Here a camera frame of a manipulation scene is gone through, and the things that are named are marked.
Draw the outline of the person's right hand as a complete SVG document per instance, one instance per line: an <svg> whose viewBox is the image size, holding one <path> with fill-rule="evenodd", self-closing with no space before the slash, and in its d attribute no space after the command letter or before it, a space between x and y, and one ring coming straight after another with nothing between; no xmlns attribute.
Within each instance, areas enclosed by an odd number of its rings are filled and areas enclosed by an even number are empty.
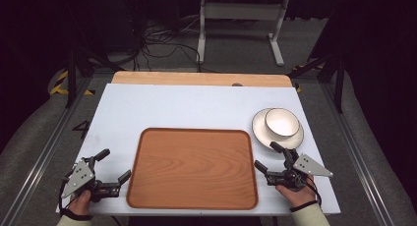
<svg viewBox="0 0 417 226"><path fill-rule="evenodd" d="M314 177L309 176L307 178L307 185L300 189L298 192L291 191L287 189L285 186L277 185L275 189L282 194L293 207L299 207L305 203L310 201L314 201L316 199L316 194L312 190L314 186Z"/></svg>

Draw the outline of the yellow black hazard tape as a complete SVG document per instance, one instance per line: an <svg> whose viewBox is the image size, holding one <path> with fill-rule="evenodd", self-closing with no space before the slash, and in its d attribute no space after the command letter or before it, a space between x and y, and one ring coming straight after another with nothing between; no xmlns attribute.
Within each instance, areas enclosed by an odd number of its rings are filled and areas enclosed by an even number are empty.
<svg viewBox="0 0 417 226"><path fill-rule="evenodd" d="M63 70L60 76L58 77L57 81L55 82L52 89L49 91L50 94L64 94L68 95L69 90L62 87L63 82L68 78L68 71Z"/></svg>

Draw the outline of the aluminium floor rail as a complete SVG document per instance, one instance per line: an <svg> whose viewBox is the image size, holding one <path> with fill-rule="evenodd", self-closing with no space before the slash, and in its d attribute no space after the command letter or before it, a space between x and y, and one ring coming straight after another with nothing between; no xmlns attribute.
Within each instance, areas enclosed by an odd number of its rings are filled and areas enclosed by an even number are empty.
<svg viewBox="0 0 417 226"><path fill-rule="evenodd" d="M377 187L375 178L371 174L364 158L360 152L359 146L353 137L353 134L348 127L344 115L340 113L334 104L334 95L332 89L328 84L320 84L323 94L326 98L331 113L334 116L337 126L342 132L342 135L347 143L347 151L350 159L354 165L355 171L358 174L361 185L365 191L368 201L373 208L380 226L395 226L390 213L387 210L382 195Z"/></svg>
<svg viewBox="0 0 417 226"><path fill-rule="evenodd" d="M53 95L24 121L0 154L0 226L17 225L90 81L79 79L68 108L67 96Z"/></svg>

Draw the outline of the white plate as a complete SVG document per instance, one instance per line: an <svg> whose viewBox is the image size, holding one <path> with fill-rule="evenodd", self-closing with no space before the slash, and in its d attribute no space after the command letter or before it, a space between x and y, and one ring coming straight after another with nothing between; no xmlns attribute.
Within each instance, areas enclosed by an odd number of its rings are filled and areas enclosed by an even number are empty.
<svg viewBox="0 0 417 226"><path fill-rule="evenodd" d="M263 144L267 148L270 148L269 144L272 141L275 141L287 149L296 149L303 142L304 139L304 129L300 121L298 120L300 124L300 129L296 135L290 137L289 139L281 138L278 135L271 132L266 126L265 117L267 112L270 111L270 109L272 108L263 109L254 116L252 121L252 130L255 137L261 144Z"/></svg>

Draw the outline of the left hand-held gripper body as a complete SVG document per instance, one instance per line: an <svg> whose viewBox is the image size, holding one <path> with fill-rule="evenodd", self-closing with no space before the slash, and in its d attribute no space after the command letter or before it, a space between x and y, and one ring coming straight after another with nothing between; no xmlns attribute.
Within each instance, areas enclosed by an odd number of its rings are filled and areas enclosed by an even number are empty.
<svg viewBox="0 0 417 226"><path fill-rule="evenodd" d="M118 198L122 187L118 183L104 183L96 179L93 156L82 158L73 169L64 177L64 188L61 198L69 196L78 197L84 190L91 192L90 200L99 202L103 198Z"/></svg>

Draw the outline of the person's left hand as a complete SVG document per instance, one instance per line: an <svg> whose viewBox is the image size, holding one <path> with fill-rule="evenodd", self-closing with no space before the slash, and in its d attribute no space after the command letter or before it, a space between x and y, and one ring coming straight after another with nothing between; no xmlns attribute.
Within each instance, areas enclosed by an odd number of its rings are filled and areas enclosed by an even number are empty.
<svg viewBox="0 0 417 226"><path fill-rule="evenodd" d="M77 198L74 198L70 203L68 209L80 216L89 215L89 202L91 198L91 192L84 190Z"/></svg>

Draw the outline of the white metal stand frame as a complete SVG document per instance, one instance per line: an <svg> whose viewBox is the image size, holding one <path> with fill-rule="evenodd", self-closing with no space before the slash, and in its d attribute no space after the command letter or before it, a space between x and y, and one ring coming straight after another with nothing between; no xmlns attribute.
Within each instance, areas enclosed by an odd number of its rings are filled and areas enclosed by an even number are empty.
<svg viewBox="0 0 417 226"><path fill-rule="evenodd" d="M287 11L289 0L278 4L250 3L216 3L201 0L200 3L200 33L197 46L196 61L205 61L206 50L206 20L249 20L275 21L274 32L268 34L268 42L277 66L283 66L284 60L277 42Z"/></svg>

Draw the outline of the white bowl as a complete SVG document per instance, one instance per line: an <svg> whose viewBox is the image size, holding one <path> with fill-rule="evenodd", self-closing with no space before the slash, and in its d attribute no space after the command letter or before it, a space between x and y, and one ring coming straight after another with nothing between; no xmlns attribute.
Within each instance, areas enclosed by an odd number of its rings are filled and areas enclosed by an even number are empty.
<svg viewBox="0 0 417 226"><path fill-rule="evenodd" d="M265 123L271 132L284 139L293 137L300 129L297 117L283 108L270 109L266 114Z"/></svg>

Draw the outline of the white table cover board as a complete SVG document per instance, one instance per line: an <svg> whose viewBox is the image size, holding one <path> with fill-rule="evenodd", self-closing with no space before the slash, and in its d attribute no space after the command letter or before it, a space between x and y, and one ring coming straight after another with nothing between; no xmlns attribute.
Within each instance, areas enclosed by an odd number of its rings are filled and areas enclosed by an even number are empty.
<svg viewBox="0 0 417 226"><path fill-rule="evenodd" d="M272 171L283 170L284 158L261 144L252 130L254 116L266 108L291 111L304 129L299 154L316 161L321 155L309 129L296 90L292 87L218 85L109 84L91 121L80 157L91 157L108 148L110 154L96 163L97 179L114 182L126 171L133 173L142 132L148 128L241 130L249 134L256 160ZM289 202L254 166L259 202L250 210L134 208L127 203L131 178L118 198L104 198L91 205L92 215L123 216L273 216L286 215Z"/></svg>

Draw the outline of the black tripod stand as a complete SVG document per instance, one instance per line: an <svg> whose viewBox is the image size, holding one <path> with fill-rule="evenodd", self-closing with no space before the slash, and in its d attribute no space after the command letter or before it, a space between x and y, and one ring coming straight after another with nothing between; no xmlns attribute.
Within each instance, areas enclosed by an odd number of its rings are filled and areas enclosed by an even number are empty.
<svg viewBox="0 0 417 226"><path fill-rule="evenodd" d="M67 55L67 72L68 72L68 97L66 107L70 108L76 101L77 95L77 72L80 72L84 78L90 78L94 73L93 65L90 61L93 59L102 64L105 68L109 68L112 71L119 72L122 68L116 64L110 62L108 59L104 59L87 50L81 46L73 46Z"/></svg>
<svg viewBox="0 0 417 226"><path fill-rule="evenodd" d="M289 74L290 79L295 79L314 68L323 66L319 74L317 75L317 80L319 83L328 84L330 79L335 76L335 86L333 94L333 103L336 107L336 110L342 112L342 91L344 84L344 73L345 73L345 64L342 60L342 57L338 54L329 54L323 58L315 59L312 62L307 63L304 66L296 66Z"/></svg>

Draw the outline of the wooden tray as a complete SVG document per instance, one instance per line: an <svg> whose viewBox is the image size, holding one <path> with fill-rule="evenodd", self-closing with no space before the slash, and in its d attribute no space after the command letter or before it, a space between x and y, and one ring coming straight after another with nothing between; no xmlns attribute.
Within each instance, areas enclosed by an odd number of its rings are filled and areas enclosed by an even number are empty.
<svg viewBox="0 0 417 226"><path fill-rule="evenodd" d="M258 202L247 132L172 128L142 132L127 193L130 206L250 210Z"/></svg>

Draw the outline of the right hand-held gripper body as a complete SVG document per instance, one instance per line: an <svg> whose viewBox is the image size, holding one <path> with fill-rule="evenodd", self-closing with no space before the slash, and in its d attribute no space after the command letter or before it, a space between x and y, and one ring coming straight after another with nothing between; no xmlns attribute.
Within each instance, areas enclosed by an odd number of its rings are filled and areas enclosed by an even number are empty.
<svg viewBox="0 0 417 226"><path fill-rule="evenodd" d="M284 155L284 167L281 172L269 171L265 168L265 177L269 186L281 185L290 190L301 190L307 186L309 176L331 178L333 173L309 155L299 155L295 149L282 148L278 151Z"/></svg>

